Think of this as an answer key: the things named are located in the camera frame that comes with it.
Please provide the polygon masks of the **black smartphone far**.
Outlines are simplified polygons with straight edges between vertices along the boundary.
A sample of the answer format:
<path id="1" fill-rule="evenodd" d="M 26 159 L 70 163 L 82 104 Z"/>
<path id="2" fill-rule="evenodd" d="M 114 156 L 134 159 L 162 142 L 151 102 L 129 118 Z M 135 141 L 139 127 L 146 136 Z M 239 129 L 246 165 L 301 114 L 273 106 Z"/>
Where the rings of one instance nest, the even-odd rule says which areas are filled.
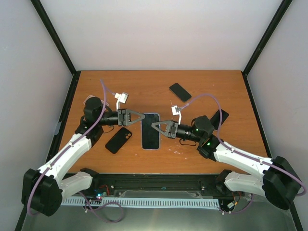
<path id="1" fill-rule="evenodd" d="M 174 83 L 169 89 L 182 101 L 187 102 L 192 98 L 191 94 L 188 93 L 179 83 Z"/>

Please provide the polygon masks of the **left black frame post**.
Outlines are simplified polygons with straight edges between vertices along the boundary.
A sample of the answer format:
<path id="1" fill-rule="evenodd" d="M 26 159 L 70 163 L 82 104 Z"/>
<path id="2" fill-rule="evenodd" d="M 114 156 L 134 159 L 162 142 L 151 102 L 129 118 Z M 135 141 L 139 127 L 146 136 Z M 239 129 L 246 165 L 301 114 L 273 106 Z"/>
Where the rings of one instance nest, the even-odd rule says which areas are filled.
<path id="1" fill-rule="evenodd" d="M 69 72 L 71 75 L 75 75 L 77 73 L 77 70 L 75 69 L 60 37 L 58 36 L 58 33 L 56 29 L 54 28 L 43 4 L 40 0 L 31 0 L 31 3 L 36 10 L 38 16 L 40 17 L 42 23 L 44 24 L 46 30 L 48 31 L 51 39 L 53 40 L 54 45 L 56 46 L 57 50 L 59 51 L 64 63 L 66 64 Z"/>

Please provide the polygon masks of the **pink translucent phone case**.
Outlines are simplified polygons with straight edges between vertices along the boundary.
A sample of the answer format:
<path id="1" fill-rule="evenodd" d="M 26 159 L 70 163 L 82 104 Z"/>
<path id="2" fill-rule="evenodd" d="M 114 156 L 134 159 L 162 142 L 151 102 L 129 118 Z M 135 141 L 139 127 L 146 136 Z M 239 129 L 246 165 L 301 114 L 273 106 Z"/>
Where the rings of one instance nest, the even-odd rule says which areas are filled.
<path id="1" fill-rule="evenodd" d="M 85 105 L 86 104 L 86 101 L 88 100 L 88 99 L 90 99 L 90 98 L 95 98 L 96 96 L 94 96 L 94 95 L 89 95 L 85 100 L 84 100 L 84 102 L 83 102 L 83 104 Z"/>

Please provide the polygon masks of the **black phone case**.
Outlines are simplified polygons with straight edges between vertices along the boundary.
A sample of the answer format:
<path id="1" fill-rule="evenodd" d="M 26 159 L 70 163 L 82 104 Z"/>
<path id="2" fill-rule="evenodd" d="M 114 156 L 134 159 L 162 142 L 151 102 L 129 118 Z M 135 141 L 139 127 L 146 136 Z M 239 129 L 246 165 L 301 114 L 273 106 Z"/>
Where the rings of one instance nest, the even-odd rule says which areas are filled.
<path id="1" fill-rule="evenodd" d="M 105 148 L 112 154 L 116 154 L 132 137 L 132 132 L 127 128 L 121 128 L 116 134 L 106 143 Z"/>

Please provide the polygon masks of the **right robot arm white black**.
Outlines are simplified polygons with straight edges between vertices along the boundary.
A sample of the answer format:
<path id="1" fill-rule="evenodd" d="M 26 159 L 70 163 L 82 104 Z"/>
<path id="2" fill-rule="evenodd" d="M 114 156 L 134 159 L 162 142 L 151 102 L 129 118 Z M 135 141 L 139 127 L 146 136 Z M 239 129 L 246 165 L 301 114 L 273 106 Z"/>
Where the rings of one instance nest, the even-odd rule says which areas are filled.
<path id="1" fill-rule="evenodd" d="M 170 139 L 179 138 L 199 143 L 197 151 L 206 159 L 229 164 L 243 170 L 221 173 L 221 189 L 241 191 L 265 197 L 277 208 L 287 210 L 299 195 L 300 179 L 283 157 L 262 157 L 231 146 L 213 135 L 214 126 L 207 116 L 196 118 L 190 126 L 167 120 L 151 124 Z"/>

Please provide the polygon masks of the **black smartphone right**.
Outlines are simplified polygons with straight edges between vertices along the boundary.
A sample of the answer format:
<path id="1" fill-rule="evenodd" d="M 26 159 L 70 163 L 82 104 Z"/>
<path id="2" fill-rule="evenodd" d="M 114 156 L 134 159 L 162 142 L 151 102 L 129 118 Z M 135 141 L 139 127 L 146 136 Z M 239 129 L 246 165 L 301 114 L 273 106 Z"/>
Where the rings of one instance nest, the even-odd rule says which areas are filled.
<path id="1" fill-rule="evenodd" d="M 210 118 L 210 122 L 214 126 L 214 129 L 218 130 L 219 126 L 223 125 L 229 115 L 230 114 L 224 110 L 221 110 L 221 113 L 220 110 L 217 110 L 215 114 Z"/>

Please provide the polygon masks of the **black smartphone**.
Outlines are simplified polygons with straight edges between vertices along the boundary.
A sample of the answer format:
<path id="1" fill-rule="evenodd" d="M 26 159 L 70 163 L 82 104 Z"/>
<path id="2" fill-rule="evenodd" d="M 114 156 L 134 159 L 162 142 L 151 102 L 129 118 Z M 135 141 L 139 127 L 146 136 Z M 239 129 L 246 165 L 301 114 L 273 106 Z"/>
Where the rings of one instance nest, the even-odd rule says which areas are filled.
<path id="1" fill-rule="evenodd" d="M 192 98 L 191 94 L 188 93 L 179 83 L 174 83 L 169 89 L 182 101 L 187 102 Z"/>
<path id="2" fill-rule="evenodd" d="M 224 110 L 221 110 L 221 113 L 220 110 L 217 110 L 215 114 L 210 118 L 210 122 L 214 126 L 214 129 L 218 130 L 219 126 L 223 125 L 229 115 L 230 114 Z"/>

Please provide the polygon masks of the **black frame post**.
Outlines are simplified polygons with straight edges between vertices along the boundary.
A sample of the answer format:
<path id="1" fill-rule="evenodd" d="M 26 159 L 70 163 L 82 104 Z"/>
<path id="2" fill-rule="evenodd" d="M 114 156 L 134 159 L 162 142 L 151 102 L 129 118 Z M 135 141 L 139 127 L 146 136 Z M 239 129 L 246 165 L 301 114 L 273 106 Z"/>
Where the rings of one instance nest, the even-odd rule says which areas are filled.
<path id="1" fill-rule="evenodd" d="M 46 30 L 48 31 L 51 39 L 53 40 L 54 45 L 56 46 L 57 50 L 59 51 L 64 63 L 66 64 L 69 72 L 71 75 L 75 75 L 77 73 L 77 70 L 75 69 L 60 37 L 58 36 L 58 33 L 56 29 L 54 28 L 43 4 L 40 0 L 31 0 L 31 3 L 36 10 L 38 16 L 40 17 L 42 23 L 44 24 Z"/>
<path id="2" fill-rule="evenodd" d="M 292 0 L 282 0 L 278 9 L 276 10 L 273 18 L 271 19 L 269 25 L 267 26 L 264 34 L 262 35 L 258 45 L 256 46 L 254 52 L 252 53 L 247 65 L 245 66 L 244 70 L 242 71 L 242 75 L 244 78 L 247 78 L 249 73 L 251 72 L 253 66 L 257 62 L 258 58 L 260 57 L 262 51 L 264 50 L 266 44 L 270 40 L 271 36 L 273 35 L 275 29 L 279 25 L 280 21 L 282 20 L 283 16 L 287 12 L 289 6 L 291 5 Z"/>

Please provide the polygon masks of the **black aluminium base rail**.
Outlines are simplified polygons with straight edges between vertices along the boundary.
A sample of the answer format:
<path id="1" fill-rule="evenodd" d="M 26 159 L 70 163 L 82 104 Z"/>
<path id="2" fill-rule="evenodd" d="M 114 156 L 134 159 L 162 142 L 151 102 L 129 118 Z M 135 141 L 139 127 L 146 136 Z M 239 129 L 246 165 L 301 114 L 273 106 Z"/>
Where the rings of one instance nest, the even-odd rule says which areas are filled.
<path id="1" fill-rule="evenodd" d="M 91 169 L 83 168 L 79 174 L 91 178 L 90 185 L 77 184 L 79 190 L 93 195 L 99 192 L 114 194 L 120 191 L 198 191 L 203 196 L 226 198 L 231 192 L 246 192 L 261 195 L 272 204 L 285 209 L 296 195 L 292 180 L 278 171 L 266 171 L 257 178 L 238 174 L 231 170 L 223 170 L 219 175 L 123 175 L 99 174 Z"/>

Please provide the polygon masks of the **right black frame post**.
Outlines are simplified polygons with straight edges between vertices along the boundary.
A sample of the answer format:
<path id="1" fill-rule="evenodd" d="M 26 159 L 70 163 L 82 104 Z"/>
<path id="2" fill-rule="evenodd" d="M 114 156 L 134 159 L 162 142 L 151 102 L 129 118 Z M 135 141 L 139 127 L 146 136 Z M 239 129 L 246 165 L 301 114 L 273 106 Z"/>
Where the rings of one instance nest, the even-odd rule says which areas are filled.
<path id="1" fill-rule="evenodd" d="M 280 21 L 282 20 L 283 16 L 287 12 L 289 6 L 291 5 L 292 0 L 282 0 L 278 9 L 276 10 L 273 18 L 271 19 L 269 25 L 267 26 L 264 34 L 262 35 L 258 45 L 256 46 L 254 52 L 252 53 L 247 65 L 245 66 L 244 70 L 242 71 L 242 75 L 244 78 L 247 78 L 249 73 L 251 72 L 253 66 L 257 62 L 258 58 L 260 57 L 262 51 L 264 50 L 266 44 L 270 40 L 271 36 L 273 35 L 275 29 L 279 25 Z"/>

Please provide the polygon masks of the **metal base plate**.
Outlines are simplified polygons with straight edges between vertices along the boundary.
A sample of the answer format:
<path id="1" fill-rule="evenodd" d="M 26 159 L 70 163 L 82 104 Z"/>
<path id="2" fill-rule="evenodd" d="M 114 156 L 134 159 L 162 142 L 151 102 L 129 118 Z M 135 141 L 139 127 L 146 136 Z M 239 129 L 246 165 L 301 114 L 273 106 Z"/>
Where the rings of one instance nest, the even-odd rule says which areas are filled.
<path id="1" fill-rule="evenodd" d="M 238 214 L 194 208 L 107 207 L 95 215 L 62 206 L 51 217 L 26 216 L 20 231 L 301 231 L 295 209 L 279 210 L 254 196 Z"/>

